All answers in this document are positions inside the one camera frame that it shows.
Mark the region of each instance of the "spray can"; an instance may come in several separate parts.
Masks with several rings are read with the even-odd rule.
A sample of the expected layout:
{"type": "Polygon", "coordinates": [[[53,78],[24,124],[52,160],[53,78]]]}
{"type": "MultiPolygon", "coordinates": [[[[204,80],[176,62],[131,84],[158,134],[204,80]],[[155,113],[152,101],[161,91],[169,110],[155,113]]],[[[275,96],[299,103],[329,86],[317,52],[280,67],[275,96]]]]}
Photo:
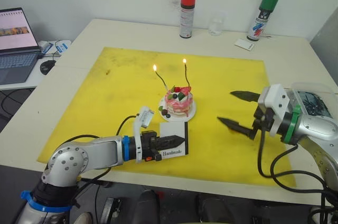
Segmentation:
{"type": "Polygon", "coordinates": [[[190,38],[194,19],[195,0],[181,0],[181,29],[180,37],[190,38]]]}
{"type": "Polygon", "coordinates": [[[259,36],[265,29],[269,16],[274,11],[277,2],[278,0],[262,0],[259,6],[258,15],[249,29],[247,39],[251,41],[259,40],[259,36]]]}

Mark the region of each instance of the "computer mouse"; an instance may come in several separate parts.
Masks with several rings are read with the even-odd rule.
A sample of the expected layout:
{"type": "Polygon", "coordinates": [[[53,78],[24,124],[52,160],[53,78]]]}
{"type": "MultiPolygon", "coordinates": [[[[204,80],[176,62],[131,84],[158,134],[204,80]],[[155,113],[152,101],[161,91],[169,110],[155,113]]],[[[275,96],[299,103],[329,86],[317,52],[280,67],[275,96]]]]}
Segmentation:
{"type": "Polygon", "coordinates": [[[47,60],[41,63],[40,65],[40,71],[42,74],[46,75],[55,65],[55,60],[47,60]]]}

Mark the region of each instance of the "candle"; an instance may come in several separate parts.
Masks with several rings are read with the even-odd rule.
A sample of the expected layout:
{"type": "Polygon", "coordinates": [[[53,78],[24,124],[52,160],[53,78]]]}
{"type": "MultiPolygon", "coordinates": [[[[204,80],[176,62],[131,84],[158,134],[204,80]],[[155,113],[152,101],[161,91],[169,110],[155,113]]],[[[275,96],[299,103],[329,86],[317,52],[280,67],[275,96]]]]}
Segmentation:
{"type": "Polygon", "coordinates": [[[184,69],[185,69],[185,80],[186,80],[186,82],[188,83],[188,87],[190,87],[190,83],[189,83],[189,81],[188,81],[188,78],[186,77],[186,59],[183,59],[183,63],[184,63],[184,69]]]}
{"type": "Polygon", "coordinates": [[[156,71],[157,70],[157,66],[155,64],[153,65],[153,69],[154,69],[154,72],[156,73],[156,75],[162,80],[165,89],[168,90],[167,85],[165,84],[163,78],[157,73],[157,71],[156,71]]]}

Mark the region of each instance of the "white table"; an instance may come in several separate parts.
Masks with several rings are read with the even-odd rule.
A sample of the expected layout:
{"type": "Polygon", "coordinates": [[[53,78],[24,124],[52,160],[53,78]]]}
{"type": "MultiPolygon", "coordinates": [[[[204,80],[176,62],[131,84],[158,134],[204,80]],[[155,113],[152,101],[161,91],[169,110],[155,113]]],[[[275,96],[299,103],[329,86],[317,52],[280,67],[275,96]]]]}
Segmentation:
{"type": "MultiPolygon", "coordinates": [[[[36,171],[44,169],[44,164],[38,163],[36,158],[105,46],[264,60],[271,84],[281,83],[284,87],[290,87],[295,81],[321,82],[338,93],[338,86],[304,38],[275,36],[261,39],[249,52],[233,45],[238,38],[245,37],[246,34],[240,32],[210,36],[207,30],[194,30],[192,38],[182,39],[177,27],[92,20],[1,132],[0,164],[36,171]]],[[[294,169],[319,174],[312,157],[301,147],[290,155],[290,161],[294,169]]],[[[101,172],[92,170],[82,177],[93,178],[101,172]]],[[[320,188],[319,183],[311,178],[300,175],[295,178],[299,188],[320,188]]],[[[277,186],[117,171],[109,172],[104,179],[243,198],[320,203],[318,194],[297,194],[277,186]]]]}

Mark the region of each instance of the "white plate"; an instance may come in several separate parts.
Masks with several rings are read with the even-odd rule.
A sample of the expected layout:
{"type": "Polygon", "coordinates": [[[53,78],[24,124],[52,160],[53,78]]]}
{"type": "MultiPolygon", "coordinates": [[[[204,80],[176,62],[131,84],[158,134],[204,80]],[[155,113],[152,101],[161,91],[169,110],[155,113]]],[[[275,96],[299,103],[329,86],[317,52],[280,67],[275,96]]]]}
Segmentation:
{"type": "MultiPolygon", "coordinates": [[[[165,107],[164,97],[159,102],[158,107],[159,106],[165,107]]],[[[170,114],[170,118],[167,118],[166,116],[162,116],[161,111],[158,110],[158,112],[159,112],[160,116],[163,117],[163,119],[167,120],[168,122],[188,122],[191,118],[193,118],[193,116],[196,113],[196,103],[195,103],[195,100],[192,100],[192,106],[191,106],[191,109],[189,110],[188,116],[186,116],[186,114],[184,114],[182,116],[170,114]]]]}

